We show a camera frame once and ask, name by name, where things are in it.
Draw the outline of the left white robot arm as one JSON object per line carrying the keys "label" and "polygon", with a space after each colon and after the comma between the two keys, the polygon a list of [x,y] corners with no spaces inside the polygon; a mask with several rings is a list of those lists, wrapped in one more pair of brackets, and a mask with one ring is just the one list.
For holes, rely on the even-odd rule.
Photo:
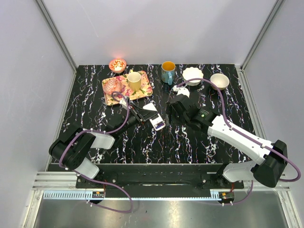
{"label": "left white robot arm", "polygon": [[87,130],[76,125],[70,126],[50,146],[49,154],[60,163],[60,167],[86,176],[86,182],[93,188],[101,186],[103,177],[100,169],[86,156],[90,149],[111,149],[121,139],[121,134],[137,124],[150,122],[154,130],[165,127],[165,122],[152,103],[140,108],[129,105],[129,115],[113,118],[105,132]]}

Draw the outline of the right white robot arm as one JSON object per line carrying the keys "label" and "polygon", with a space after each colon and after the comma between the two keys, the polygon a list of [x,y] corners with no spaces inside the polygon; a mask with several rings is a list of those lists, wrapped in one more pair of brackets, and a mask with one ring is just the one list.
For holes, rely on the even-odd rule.
{"label": "right white robot arm", "polygon": [[258,138],[209,108],[199,108],[186,95],[179,94],[167,103],[170,124],[186,125],[191,129],[216,137],[247,155],[251,161],[223,165],[216,183],[227,188],[236,181],[258,181],[274,188],[287,166],[287,145]]}

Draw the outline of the blue purple battery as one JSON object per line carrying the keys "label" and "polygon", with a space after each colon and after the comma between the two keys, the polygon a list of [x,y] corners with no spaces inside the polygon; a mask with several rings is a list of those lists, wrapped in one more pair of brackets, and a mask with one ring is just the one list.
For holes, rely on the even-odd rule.
{"label": "blue purple battery", "polygon": [[158,128],[164,126],[164,125],[165,125],[164,122],[159,122],[159,123],[157,123],[157,124],[155,125],[155,128],[158,129]]}

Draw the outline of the white remote control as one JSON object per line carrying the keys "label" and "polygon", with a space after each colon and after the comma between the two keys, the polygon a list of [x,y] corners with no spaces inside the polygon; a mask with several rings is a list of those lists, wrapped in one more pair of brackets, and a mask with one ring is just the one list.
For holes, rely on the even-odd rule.
{"label": "white remote control", "polygon": [[156,114],[152,118],[150,118],[150,122],[155,131],[159,131],[166,126],[165,121],[162,119],[161,115],[159,114],[153,103],[144,105],[143,109],[156,112]]}

